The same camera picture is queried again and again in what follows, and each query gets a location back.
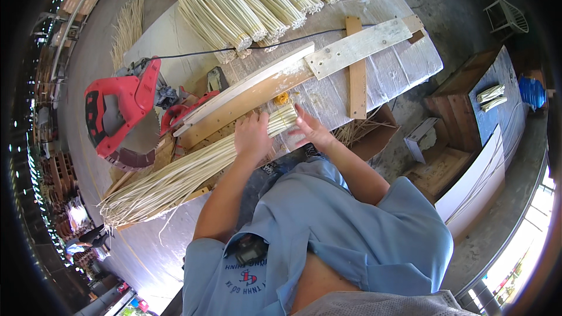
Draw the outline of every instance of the power cord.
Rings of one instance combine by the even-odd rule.
[[[371,27],[374,25],[362,25],[363,27]],[[316,32],[316,33],[312,33],[311,35],[307,35],[307,36],[302,36],[299,38],[295,38],[295,39],[289,39],[288,41],[285,42],[280,42],[277,44],[272,44],[272,45],[268,45],[268,46],[251,46],[248,49],[266,49],[266,48],[271,48],[274,46],[280,46],[283,44],[289,44],[292,42],[296,42],[299,41],[301,39],[305,39],[305,38],[310,38],[310,37],[314,37],[314,36],[319,36],[319,35],[323,35],[325,33],[330,33],[330,32],[341,32],[341,31],[345,31],[345,28],[336,28],[334,30],[327,30],[327,31],[322,31],[322,32]],[[221,51],[229,51],[229,50],[235,50],[236,48],[226,48],[226,49],[219,49],[219,50],[209,50],[209,51],[198,51],[196,53],[186,53],[186,54],[179,54],[179,55],[167,55],[167,56],[156,56],[154,58],[148,58],[148,59],[144,59],[142,61],[140,61],[138,64],[136,64],[133,69],[139,67],[139,65],[147,63],[151,60],[156,60],[156,59],[172,59],[172,58],[184,58],[186,56],[193,56],[193,55],[203,55],[203,54],[212,54],[212,53],[220,53]]]

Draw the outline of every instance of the hand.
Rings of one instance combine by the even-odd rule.
[[[299,141],[296,146],[301,147],[304,144],[312,143],[321,152],[327,152],[328,146],[337,140],[335,137],[322,126],[320,121],[309,115],[301,108],[299,104],[295,104],[294,108],[297,109],[296,124],[299,130],[292,130],[290,135],[305,135],[305,138]]]
[[[269,114],[254,113],[244,121],[236,121],[234,146],[239,157],[250,159],[257,164],[273,146],[273,138],[268,136]]]

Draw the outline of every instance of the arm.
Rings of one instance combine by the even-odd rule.
[[[236,159],[203,206],[193,240],[212,238],[227,243],[232,236],[246,182],[273,145],[273,139],[268,137],[268,121],[269,115],[261,113],[236,122]]]
[[[289,134],[303,134],[305,139],[297,143],[302,146],[309,142],[325,153],[346,180],[349,190],[355,199],[367,204],[376,205],[388,192],[390,185],[371,166],[350,151],[314,117],[306,113],[300,105],[295,105],[299,117],[297,126]]]

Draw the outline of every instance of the light blue work shirt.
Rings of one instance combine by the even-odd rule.
[[[80,242],[78,238],[72,238],[68,242],[66,242],[66,252],[70,255],[74,255],[76,253],[83,253],[85,251],[83,246],[76,245],[76,243]]]
[[[225,247],[249,232],[269,244],[268,253],[239,265]],[[226,245],[210,238],[188,245],[183,315],[288,314],[307,250],[363,291],[415,296],[439,290],[453,238],[406,177],[374,206],[356,200],[328,161],[300,163]]]

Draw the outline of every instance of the concrete floor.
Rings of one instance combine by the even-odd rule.
[[[98,158],[90,144],[84,122],[83,93],[91,81],[113,73],[111,57],[112,35],[116,15],[127,0],[100,0],[92,12],[87,27],[82,32],[74,50],[68,84],[63,88],[64,101],[59,107],[61,138],[66,136],[80,189],[90,216],[96,224],[102,222],[94,205],[111,185],[109,164]],[[435,90],[440,82],[453,72],[471,54],[495,43],[488,33],[489,23],[483,15],[485,0],[406,0],[422,19],[431,39],[443,60],[444,70],[412,90],[390,101],[393,114],[401,126],[388,146],[370,160],[371,166],[389,182],[413,164],[404,145],[406,136],[428,116],[423,98]],[[145,0],[144,29],[148,28],[173,0]],[[302,152],[284,157],[288,166],[302,159]],[[257,203],[257,191],[265,174],[256,171],[244,191],[239,226],[247,221]],[[193,237],[193,228],[206,198],[183,205],[160,231],[169,215],[147,223],[138,224],[116,234],[111,240],[111,256],[103,265],[132,285],[154,312],[161,312],[182,285],[181,258]]]

